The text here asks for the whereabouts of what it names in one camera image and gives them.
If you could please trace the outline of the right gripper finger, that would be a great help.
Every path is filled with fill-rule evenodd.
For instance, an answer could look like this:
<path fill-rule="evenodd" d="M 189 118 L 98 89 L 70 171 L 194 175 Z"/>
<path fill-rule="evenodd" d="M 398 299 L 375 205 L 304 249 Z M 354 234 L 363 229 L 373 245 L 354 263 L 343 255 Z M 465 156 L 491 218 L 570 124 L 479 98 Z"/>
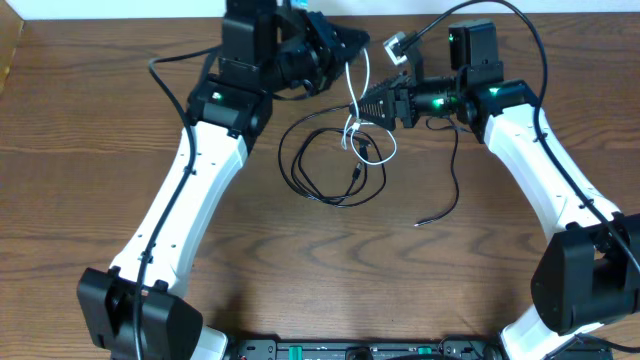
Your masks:
<path fill-rule="evenodd" d="M 393 88 L 397 85 L 406 84 L 410 81 L 410 76 L 406 72 L 399 73 L 397 75 L 391 76 L 376 85 L 372 86 L 367 90 L 368 95 L 375 95 L 378 93 L 383 93 L 387 89 Z"/>
<path fill-rule="evenodd" d="M 367 91 L 356 104 L 349 106 L 351 115 L 385 130 L 396 129 L 396 87 L 377 86 Z"/>

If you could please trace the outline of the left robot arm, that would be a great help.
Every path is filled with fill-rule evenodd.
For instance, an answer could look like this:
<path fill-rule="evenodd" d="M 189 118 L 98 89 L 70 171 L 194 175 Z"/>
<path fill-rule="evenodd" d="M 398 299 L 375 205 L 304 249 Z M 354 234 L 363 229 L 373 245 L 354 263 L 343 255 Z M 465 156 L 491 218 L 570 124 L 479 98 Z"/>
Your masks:
<path fill-rule="evenodd" d="M 328 90 L 369 44 L 363 30 L 290 2 L 231 1 L 221 42 L 175 109 L 174 161 L 142 223 L 109 268 L 87 269 L 77 297 L 95 346 L 114 359 L 221 359 L 228 337 L 186 302 L 214 211 L 285 89 Z"/>

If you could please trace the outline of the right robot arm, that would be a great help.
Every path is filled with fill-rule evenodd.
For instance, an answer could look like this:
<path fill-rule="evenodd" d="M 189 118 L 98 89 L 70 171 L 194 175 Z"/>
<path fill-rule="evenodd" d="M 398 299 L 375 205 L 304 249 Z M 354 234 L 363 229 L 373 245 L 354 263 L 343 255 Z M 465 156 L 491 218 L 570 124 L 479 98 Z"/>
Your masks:
<path fill-rule="evenodd" d="M 351 114 L 387 131 L 401 119 L 455 114 L 509 170 L 547 239 L 532 306 L 488 346 L 486 359 L 553 359 L 592 331 L 639 311 L 639 218 L 581 172 L 550 129 L 541 99 L 507 81 L 496 51 L 451 54 L 452 77 L 401 74 L 366 91 Z"/>

